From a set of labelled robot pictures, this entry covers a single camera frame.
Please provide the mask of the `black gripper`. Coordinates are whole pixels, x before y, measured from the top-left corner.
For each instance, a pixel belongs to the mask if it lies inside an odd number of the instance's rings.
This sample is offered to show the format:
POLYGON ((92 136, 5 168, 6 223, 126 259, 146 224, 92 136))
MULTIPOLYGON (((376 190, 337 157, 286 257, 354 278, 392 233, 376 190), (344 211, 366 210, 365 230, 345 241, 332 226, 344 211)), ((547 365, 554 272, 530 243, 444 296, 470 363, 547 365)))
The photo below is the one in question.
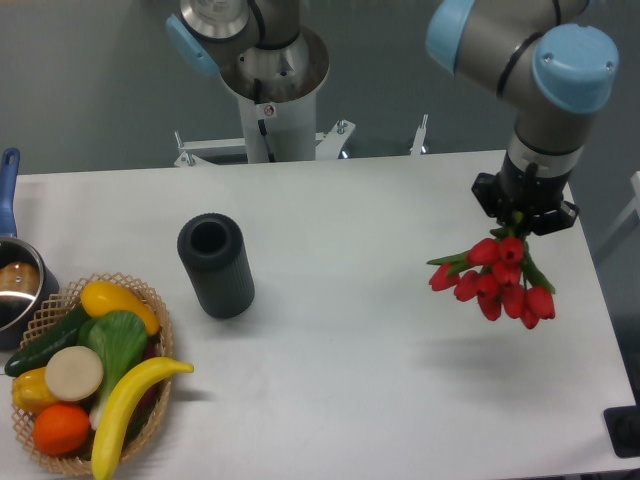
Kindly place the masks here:
POLYGON ((571 228, 579 215, 577 205, 564 200, 570 173, 543 177, 542 167, 528 163, 519 167, 505 154, 498 174, 479 173, 472 193, 484 213, 501 225, 513 221, 512 214, 523 214, 523 226, 535 235, 548 235, 571 228))

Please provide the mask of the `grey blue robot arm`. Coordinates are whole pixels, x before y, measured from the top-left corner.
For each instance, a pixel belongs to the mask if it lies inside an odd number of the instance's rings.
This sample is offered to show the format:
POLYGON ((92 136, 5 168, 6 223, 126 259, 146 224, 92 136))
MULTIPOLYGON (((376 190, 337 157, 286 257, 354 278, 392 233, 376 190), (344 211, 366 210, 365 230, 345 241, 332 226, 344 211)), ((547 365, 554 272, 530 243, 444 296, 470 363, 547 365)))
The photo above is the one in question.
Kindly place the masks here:
MULTIPOLYGON (((614 42, 575 23, 583 1, 445 1, 426 33, 428 54, 518 112, 501 170, 472 187, 501 225, 546 235, 571 227, 563 197, 595 115, 607 103, 614 42)), ((329 72, 322 39, 296 1, 184 1, 165 24, 181 57, 219 76, 236 97, 252 163, 320 159, 316 95, 329 72)))

